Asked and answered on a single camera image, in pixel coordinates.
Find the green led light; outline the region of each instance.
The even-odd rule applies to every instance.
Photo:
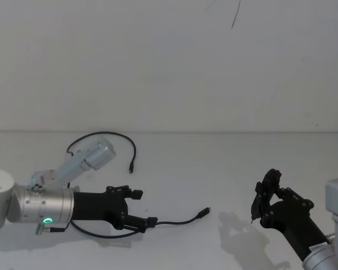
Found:
[[[45,218],[44,220],[43,220],[43,222],[44,223],[51,223],[51,222],[53,222],[54,220],[52,219],[52,218]]]

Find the white backdrop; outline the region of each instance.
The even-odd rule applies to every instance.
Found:
[[[338,131],[338,0],[1,0],[0,130]]]

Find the robotic arm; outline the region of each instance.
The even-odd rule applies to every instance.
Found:
[[[255,188],[252,221],[260,218],[264,228],[274,228],[284,235],[305,270],[338,270],[338,179],[326,184],[326,208],[333,213],[334,237],[326,237],[310,218],[312,201],[303,199],[290,188],[280,188],[281,173],[271,169]],[[270,204],[273,195],[281,201]]]
[[[102,220],[117,230],[142,233],[154,228],[159,224],[158,218],[128,214],[125,199],[140,200],[142,190],[109,186],[103,193],[86,193],[80,192],[78,187],[63,187],[91,168],[99,170],[114,157],[111,143],[99,137],[58,169],[33,173],[28,186],[15,184],[7,172],[0,170],[0,228],[6,218],[10,222],[37,223],[38,235],[64,232],[69,222],[76,220]],[[204,212],[197,218],[208,214],[209,209]]]

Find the white table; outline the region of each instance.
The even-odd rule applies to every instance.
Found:
[[[0,133],[0,168],[20,184],[35,170],[56,168],[79,133]],[[186,226],[164,226],[127,239],[98,240],[69,227],[65,233],[34,234],[35,224],[0,230],[0,270],[53,269],[301,269],[284,237],[259,222],[250,226],[254,188],[270,168],[315,208],[313,220],[333,232],[324,206],[324,184],[338,177],[338,134],[129,134],[131,145],[110,136],[117,158],[74,181],[82,191],[107,185],[144,190],[128,200],[130,213],[183,221],[210,206],[212,213]],[[86,222],[98,233],[117,233],[105,222]]]

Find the white wall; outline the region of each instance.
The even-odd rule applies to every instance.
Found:
[[[1,0],[0,129],[338,131],[338,0]]]

